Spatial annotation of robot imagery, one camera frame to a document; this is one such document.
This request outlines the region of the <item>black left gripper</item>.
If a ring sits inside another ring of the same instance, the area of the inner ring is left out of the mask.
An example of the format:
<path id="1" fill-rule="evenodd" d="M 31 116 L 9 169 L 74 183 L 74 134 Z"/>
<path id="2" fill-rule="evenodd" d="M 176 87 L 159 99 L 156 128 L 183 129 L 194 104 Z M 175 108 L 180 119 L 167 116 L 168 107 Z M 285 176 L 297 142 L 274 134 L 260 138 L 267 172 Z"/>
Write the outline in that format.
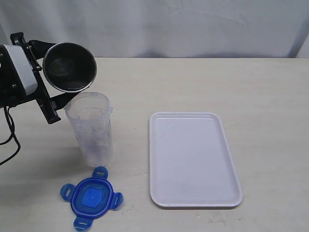
<path id="1" fill-rule="evenodd" d="M 0 48 L 0 107 L 16 107 L 18 105 L 35 100 L 40 107 L 48 124 L 56 123 L 60 120 L 57 110 L 63 109 L 79 93 L 63 93 L 50 97 L 45 84 L 40 75 L 42 66 L 37 60 L 44 58 L 47 51 L 55 43 L 47 43 L 38 40 L 26 42 L 22 32 L 10 35 L 11 45 L 22 47 L 28 61 L 32 66 L 32 71 L 37 80 L 38 86 L 34 93 L 26 96 L 21 89 L 21 83 L 17 79 L 17 73 L 13 70 L 13 64 L 7 52 Z"/>

